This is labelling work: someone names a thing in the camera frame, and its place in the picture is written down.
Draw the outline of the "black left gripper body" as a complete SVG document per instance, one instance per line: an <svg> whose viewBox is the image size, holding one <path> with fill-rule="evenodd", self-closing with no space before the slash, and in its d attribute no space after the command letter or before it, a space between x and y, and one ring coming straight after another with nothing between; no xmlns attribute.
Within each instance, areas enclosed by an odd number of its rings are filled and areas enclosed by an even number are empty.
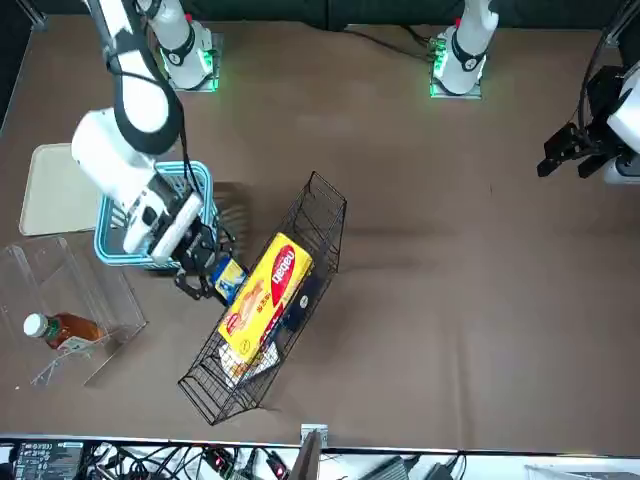
<svg viewBox="0 0 640 480"><path fill-rule="evenodd" d="M578 128L588 154L610 151L620 143L607 119L617 105L624 74L621 66L605 65L587 82L581 93Z"/></svg>

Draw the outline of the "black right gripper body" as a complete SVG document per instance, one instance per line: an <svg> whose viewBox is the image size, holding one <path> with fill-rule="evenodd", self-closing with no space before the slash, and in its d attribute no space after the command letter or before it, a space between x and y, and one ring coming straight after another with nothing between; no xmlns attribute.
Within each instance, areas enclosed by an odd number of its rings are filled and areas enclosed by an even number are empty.
<svg viewBox="0 0 640 480"><path fill-rule="evenodd" d="M196 218L172 252L172 259L179 263L175 280L185 281L188 276L197 276L210 281L219 252L214 228Z"/></svg>

